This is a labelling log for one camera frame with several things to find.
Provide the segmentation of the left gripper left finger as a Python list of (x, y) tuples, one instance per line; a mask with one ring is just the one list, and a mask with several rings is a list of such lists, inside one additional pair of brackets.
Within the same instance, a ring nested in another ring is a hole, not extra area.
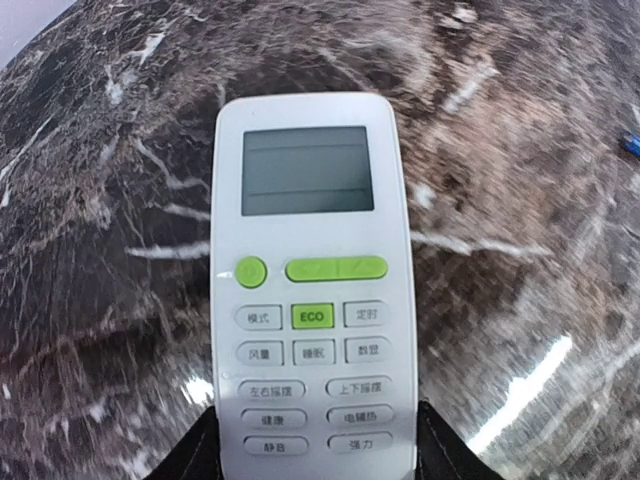
[(219, 423), (214, 407), (194, 425), (149, 473), (149, 480), (218, 480), (220, 478)]

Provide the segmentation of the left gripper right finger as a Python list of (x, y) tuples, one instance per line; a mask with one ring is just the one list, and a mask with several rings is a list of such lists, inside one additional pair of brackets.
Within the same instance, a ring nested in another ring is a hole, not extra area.
[(417, 414), (417, 478), (422, 480), (500, 480), (427, 401)]

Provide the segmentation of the white air conditioner remote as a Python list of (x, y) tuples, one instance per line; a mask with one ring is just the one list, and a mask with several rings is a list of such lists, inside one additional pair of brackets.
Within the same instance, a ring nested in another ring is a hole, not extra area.
[(228, 479), (410, 479), (417, 333), (396, 120), (372, 93), (217, 118), (211, 338)]

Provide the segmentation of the blue battery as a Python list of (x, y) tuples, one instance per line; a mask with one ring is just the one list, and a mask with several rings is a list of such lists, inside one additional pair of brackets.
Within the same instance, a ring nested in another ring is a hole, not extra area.
[(630, 154), (640, 157), (640, 136), (631, 131), (625, 130), (619, 138), (620, 146)]

